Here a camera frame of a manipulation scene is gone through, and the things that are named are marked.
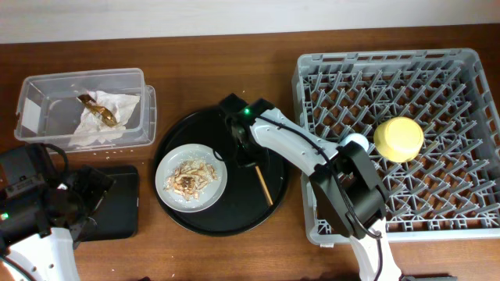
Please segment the gold foil wrapper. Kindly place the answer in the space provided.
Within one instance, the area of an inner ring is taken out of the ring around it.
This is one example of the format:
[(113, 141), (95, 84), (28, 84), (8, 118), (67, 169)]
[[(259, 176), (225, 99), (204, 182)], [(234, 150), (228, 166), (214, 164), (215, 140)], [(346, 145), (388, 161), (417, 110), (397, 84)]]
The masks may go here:
[(114, 127), (117, 125), (115, 116), (105, 106), (97, 103), (89, 94), (81, 94), (77, 99), (84, 105), (86, 109), (93, 115), (97, 116), (106, 126)]

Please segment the grey plate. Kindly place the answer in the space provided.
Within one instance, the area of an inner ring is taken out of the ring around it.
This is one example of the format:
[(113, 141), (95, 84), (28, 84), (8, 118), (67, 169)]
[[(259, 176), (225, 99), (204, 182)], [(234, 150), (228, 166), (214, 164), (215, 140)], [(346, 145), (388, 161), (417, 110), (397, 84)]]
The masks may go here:
[[(159, 163), (155, 174), (155, 185), (159, 201), (179, 212), (200, 212), (214, 205), (221, 198), (227, 185), (226, 165), (218, 160), (216, 156), (217, 153), (202, 144), (185, 144), (170, 151)], [(179, 164), (197, 158), (213, 165), (219, 177), (218, 180), (213, 181), (203, 190), (198, 200), (185, 201), (172, 191), (163, 189), (165, 179), (172, 175)]]

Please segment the white paper napkin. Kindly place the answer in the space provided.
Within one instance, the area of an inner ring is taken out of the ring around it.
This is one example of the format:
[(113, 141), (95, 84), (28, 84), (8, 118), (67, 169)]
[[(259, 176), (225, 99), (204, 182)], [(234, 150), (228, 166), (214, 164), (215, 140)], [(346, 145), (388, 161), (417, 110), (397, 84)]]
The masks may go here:
[(80, 124), (70, 139), (70, 146), (87, 147), (121, 138), (141, 97), (85, 91), (77, 96), (77, 100), (84, 106), (84, 110), (80, 116)]

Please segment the yellow bowl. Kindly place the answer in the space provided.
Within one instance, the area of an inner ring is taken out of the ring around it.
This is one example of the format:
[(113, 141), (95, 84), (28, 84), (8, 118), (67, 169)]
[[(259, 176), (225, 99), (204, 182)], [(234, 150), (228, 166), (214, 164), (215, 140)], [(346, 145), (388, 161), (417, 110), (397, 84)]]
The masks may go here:
[(423, 146), (420, 125), (407, 117), (394, 117), (380, 124), (373, 135), (378, 153), (389, 161), (403, 163), (413, 160)]

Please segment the blue cup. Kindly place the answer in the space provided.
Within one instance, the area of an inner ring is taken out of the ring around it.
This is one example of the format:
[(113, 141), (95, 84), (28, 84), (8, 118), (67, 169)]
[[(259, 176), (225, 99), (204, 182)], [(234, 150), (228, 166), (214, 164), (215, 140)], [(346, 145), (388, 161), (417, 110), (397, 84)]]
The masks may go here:
[(360, 133), (350, 133), (339, 143), (339, 145), (344, 147), (346, 144), (349, 144), (350, 142), (355, 142), (359, 144), (364, 149), (365, 152), (368, 152), (368, 149), (370, 147), (370, 143), (367, 140), (367, 138)]

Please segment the food scraps pile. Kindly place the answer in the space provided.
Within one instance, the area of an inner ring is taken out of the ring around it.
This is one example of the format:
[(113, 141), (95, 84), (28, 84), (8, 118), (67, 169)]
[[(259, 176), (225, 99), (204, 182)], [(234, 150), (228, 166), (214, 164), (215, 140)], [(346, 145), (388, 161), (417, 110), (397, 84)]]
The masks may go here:
[(163, 184), (163, 189), (172, 191), (185, 201), (198, 200), (203, 190), (219, 177), (213, 165), (200, 158), (187, 160), (176, 167)]

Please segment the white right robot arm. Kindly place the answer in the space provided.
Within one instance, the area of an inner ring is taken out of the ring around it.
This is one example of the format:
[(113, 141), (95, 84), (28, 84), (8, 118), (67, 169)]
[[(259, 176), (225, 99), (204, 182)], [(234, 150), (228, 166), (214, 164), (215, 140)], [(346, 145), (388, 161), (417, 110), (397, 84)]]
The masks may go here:
[(349, 239), (362, 280), (400, 280), (386, 230), (388, 189), (359, 134), (337, 144), (323, 140), (289, 120), (267, 100), (248, 104), (236, 94), (219, 103), (235, 143), (231, 159), (242, 167), (280, 155), (309, 179), (319, 213)]

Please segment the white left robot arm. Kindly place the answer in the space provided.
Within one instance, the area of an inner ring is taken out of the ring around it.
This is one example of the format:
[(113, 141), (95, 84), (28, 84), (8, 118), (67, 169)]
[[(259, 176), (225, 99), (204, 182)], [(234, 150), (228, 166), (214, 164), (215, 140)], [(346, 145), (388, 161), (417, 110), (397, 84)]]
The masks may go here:
[(61, 171), (53, 144), (1, 155), (1, 261), (16, 280), (77, 280), (74, 250), (114, 179), (90, 166)]

